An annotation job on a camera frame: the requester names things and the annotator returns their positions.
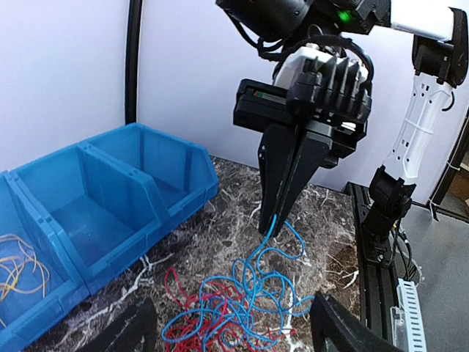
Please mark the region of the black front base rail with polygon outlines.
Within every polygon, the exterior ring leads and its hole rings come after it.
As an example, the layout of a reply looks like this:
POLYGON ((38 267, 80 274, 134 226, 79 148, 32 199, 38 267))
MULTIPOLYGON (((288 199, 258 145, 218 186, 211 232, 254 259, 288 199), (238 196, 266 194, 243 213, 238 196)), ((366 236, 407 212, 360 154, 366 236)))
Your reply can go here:
POLYGON ((384 258, 379 260, 380 253, 374 250, 377 244, 363 228, 363 221, 369 212, 368 189, 349 182, 345 186, 345 191, 352 197, 355 218, 361 323, 376 336, 391 343, 393 340, 391 308, 398 305, 396 268, 388 262, 391 258, 391 245, 387 241, 378 245, 384 250, 384 258))

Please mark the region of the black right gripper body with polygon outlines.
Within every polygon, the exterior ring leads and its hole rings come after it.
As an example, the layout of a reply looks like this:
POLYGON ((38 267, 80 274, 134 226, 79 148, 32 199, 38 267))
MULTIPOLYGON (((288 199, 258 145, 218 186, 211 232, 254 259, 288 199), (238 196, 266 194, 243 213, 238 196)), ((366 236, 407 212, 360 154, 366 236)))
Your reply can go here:
POLYGON ((332 126, 313 117, 299 117, 289 111, 286 105, 287 91, 263 82, 243 79, 237 89, 233 111, 233 124, 257 132, 264 132, 270 123, 289 128, 328 127, 332 132, 332 148, 320 164, 324 169, 336 167, 340 159, 354 153, 357 144, 366 136, 367 122, 356 123, 348 128, 345 122, 332 126))

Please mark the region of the black right frame post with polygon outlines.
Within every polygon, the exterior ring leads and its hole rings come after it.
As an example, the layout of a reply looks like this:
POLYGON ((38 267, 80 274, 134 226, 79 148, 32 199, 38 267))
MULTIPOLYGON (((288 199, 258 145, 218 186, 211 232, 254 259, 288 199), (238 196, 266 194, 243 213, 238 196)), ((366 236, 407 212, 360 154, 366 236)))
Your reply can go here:
POLYGON ((130 0, 125 51, 125 124, 137 121, 139 43, 143 1, 130 0))

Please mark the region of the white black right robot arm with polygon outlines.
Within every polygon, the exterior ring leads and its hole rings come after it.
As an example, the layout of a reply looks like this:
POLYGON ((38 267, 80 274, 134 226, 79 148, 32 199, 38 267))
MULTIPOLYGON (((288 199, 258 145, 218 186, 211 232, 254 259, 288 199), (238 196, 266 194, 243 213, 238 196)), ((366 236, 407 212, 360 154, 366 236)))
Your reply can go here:
POLYGON ((408 211, 438 115, 468 72, 468 17, 436 1, 220 1, 240 35, 275 65, 240 82, 235 125, 259 131, 258 229, 277 235, 314 173, 355 152, 372 114, 374 64, 353 36, 409 34, 413 82, 362 222, 376 260, 408 211))

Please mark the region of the blue plastic bin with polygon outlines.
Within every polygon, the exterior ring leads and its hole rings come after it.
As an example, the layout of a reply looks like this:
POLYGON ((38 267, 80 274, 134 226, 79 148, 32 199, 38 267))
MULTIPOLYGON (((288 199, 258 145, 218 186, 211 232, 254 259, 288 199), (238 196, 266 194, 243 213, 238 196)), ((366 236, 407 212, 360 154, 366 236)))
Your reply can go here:
POLYGON ((52 227, 91 294, 156 244, 169 218, 151 176, 88 143, 10 174, 52 227))
POLYGON ((1 174, 1 350, 22 351, 89 291, 58 235, 1 174))
POLYGON ((161 227, 171 232, 218 193, 218 176, 203 146, 133 123, 87 139, 103 156, 149 181, 161 227))

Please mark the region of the blue left plastic bin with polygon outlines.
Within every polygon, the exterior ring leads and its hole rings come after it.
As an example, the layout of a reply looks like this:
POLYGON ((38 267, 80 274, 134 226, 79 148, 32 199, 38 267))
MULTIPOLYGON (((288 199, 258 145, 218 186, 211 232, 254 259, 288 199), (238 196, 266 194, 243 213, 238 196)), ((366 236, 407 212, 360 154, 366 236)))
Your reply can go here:
POLYGON ((58 235, 1 174, 1 350, 22 351, 89 291, 58 235))

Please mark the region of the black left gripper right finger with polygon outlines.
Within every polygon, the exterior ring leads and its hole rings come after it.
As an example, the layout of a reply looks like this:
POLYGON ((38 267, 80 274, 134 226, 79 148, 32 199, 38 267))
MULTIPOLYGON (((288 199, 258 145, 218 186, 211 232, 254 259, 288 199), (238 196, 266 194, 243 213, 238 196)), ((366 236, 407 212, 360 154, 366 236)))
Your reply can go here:
POLYGON ((309 311, 315 351, 326 351, 327 340, 338 351, 400 351, 361 324, 333 296, 317 291, 309 311))

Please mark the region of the blue right plastic bin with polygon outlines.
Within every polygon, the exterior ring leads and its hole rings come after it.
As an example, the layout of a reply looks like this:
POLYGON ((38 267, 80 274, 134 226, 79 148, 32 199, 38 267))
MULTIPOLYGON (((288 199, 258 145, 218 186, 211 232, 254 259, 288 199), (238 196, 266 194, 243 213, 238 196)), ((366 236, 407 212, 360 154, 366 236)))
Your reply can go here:
POLYGON ((87 139, 103 156, 149 181, 161 227, 171 232, 218 193, 218 176, 203 146, 133 123, 87 139))

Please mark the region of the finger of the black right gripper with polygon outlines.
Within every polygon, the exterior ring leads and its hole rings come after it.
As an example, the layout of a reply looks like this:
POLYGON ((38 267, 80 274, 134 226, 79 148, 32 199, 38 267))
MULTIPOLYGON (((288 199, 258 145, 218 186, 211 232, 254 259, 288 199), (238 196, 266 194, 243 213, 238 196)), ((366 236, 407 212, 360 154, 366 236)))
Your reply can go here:
POLYGON ((277 201, 275 212, 277 219, 273 237, 280 233, 299 194, 332 148, 332 138, 315 132, 305 132, 297 138, 297 142, 277 201))
POLYGON ((259 231, 277 235, 298 197, 293 185, 301 138, 295 128, 269 124, 259 145, 262 206, 259 231))

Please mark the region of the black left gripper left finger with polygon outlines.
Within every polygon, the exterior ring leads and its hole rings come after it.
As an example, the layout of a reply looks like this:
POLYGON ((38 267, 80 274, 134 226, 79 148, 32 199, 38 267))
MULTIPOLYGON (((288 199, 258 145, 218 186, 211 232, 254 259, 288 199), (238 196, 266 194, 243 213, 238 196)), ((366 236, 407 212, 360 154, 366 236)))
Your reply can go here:
POLYGON ((142 351, 154 351, 158 316, 150 297, 130 305, 96 338, 78 351, 134 351, 144 338, 142 351))

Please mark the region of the blue middle plastic bin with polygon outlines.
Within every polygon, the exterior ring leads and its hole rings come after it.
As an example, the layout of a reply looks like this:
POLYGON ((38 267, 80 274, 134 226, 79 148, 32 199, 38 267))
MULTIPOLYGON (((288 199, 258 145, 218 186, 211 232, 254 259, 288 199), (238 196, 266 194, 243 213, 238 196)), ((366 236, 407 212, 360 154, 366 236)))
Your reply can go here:
POLYGON ((91 294, 156 244, 169 218, 151 176, 88 143, 10 174, 52 227, 91 294))

